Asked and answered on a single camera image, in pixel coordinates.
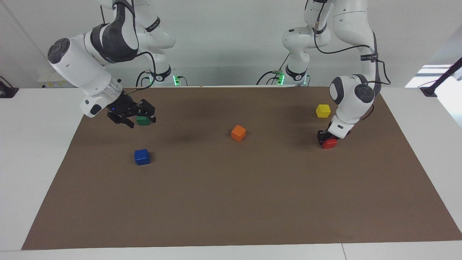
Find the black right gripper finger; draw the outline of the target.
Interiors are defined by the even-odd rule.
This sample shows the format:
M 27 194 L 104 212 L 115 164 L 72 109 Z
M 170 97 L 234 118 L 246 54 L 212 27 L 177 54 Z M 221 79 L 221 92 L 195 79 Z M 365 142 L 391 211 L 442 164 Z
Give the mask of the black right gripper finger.
M 137 104 L 138 114 L 136 117 L 137 124 L 156 123 L 155 107 L 145 99 L 142 99 Z
M 112 120 L 116 125 L 127 125 L 129 128 L 133 129 L 134 128 L 134 122 L 132 122 L 129 118 L 127 118 L 125 115 L 117 115 L 113 112 L 107 112 L 107 117 L 109 117 L 110 120 Z

